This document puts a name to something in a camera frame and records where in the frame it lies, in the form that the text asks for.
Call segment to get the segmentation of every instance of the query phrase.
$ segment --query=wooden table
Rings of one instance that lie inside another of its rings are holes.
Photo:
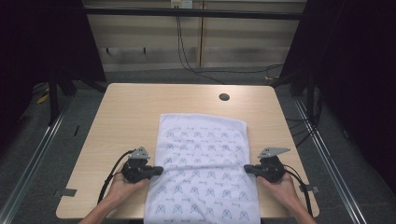
[[[228,101],[219,96],[227,93]],[[264,147],[289,147],[279,155],[308,184],[304,168],[290,135],[274,89],[263,86],[181,85],[181,84],[111,84],[99,107],[91,130],[67,184],[76,189],[74,197],[63,196],[56,214],[59,218],[85,217],[97,203],[103,183],[117,159],[127,150],[145,147],[153,165],[160,115],[166,113],[201,113],[241,119],[247,123],[250,160]],[[304,195],[295,184],[300,200]],[[258,186],[261,217],[288,217],[288,211]],[[148,188],[134,196],[108,217],[142,218]],[[314,216],[318,205],[310,192]]]

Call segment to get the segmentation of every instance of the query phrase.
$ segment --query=power outlet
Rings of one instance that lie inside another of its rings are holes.
[[[182,8],[192,8],[192,0],[182,0],[181,7]]]
[[[181,8],[181,0],[171,0],[171,8]]]

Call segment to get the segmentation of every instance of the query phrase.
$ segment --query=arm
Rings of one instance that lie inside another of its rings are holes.
[[[292,213],[298,223],[317,223],[301,204],[294,188],[293,180],[289,174],[284,174],[282,179],[275,184],[271,184],[261,176],[257,177],[257,181],[269,189],[276,200],[282,203]]]
[[[148,179],[143,179],[135,184],[129,183],[120,173],[116,172],[107,196],[84,217],[80,224],[102,223],[107,215],[115,208],[124,203],[137,189],[147,185]]]

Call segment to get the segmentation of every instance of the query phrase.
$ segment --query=white object on floor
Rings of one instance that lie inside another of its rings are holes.
[[[201,114],[161,115],[145,223],[260,223],[247,125]]]

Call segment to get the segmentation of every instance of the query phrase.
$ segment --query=towel fold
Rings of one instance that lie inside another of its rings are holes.
[[[161,115],[145,223],[260,223],[256,179],[247,175],[244,121],[201,114]]]

